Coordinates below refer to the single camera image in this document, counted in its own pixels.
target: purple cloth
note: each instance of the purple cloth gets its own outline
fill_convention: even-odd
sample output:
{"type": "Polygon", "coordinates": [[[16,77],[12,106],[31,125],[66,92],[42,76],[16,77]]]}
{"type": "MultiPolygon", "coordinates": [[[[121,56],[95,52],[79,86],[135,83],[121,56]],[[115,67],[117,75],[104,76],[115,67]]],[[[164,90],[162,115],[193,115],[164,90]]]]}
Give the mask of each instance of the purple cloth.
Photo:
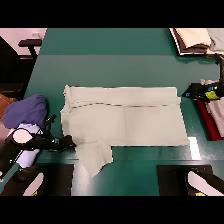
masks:
{"type": "Polygon", "coordinates": [[[6,128],[18,128],[21,123],[43,127],[46,115],[45,97],[34,94],[24,100],[9,104],[3,116],[3,123],[6,128]]]}

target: white wall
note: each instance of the white wall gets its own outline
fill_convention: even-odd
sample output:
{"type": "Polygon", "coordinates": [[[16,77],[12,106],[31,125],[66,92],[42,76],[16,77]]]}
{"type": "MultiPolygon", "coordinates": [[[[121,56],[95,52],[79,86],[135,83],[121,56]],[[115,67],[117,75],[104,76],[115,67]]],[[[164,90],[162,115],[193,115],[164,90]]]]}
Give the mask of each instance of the white wall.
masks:
{"type": "MultiPolygon", "coordinates": [[[[47,28],[0,28],[0,36],[10,44],[19,55],[30,55],[27,47],[19,47],[21,40],[33,39],[32,33],[40,33],[43,38],[47,28]]],[[[40,47],[35,47],[37,54],[40,47]]]]}

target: table surface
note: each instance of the table surface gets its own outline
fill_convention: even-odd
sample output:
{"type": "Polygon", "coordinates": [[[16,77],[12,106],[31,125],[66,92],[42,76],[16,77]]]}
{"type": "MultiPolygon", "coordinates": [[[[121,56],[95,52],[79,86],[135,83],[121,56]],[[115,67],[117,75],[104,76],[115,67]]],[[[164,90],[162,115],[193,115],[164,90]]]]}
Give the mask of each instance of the table surface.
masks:
{"type": "MultiPolygon", "coordinates": [[[[62,135],[60,110],[64,86],[177,87],[180,96],[192,82],[218,79],[213,59],[177,56],[168,28],[57,29],[45,35],[25,97],[43,94],[49,113],[58,115],[52,133],[62,135]]],[[[216,175],[224,163],[224,142],[208,141],[193,101],[182,98],[181,110],[188,137],[197,141],[201,161],[192,157],[195,146],[112,147],[114,162],[93,179],[76,159],[75,151],[44,151],[38,162],[74,163],[72,195],[158,195],[157,164],[211,164],[216,175]]]]}

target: black chair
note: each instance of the black chair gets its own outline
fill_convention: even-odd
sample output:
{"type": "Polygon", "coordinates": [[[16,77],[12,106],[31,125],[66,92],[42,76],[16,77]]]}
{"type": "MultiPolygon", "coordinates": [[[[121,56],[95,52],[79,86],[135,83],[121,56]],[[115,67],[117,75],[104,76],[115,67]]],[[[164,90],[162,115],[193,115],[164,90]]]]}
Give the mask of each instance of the black chair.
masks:
{"type": "Polygon", "coordinates": [[[17,99],[23,98],[37,59],[34,47],[41,44],[41,39],[21,40],[18,45],[28,47],[31,55],[18,55],[0,37],[0,93],[17,99]]]}

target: red cloth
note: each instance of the red cloth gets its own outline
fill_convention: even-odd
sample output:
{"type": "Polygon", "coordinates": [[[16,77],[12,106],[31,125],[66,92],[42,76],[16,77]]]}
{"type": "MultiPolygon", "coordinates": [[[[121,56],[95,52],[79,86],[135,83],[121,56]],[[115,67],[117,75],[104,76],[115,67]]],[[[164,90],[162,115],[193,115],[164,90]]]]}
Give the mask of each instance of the red cloth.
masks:
{"type": "Polygon", "coordinates": [[[206,126],[209,138],[211,141],[223,140],[224,137],[221,137],[219,130],[215,124],[215,121],[211,114],[208,113],[205,102],[197,100],[197,106],[200,111],[202,120],[206,126]]]}

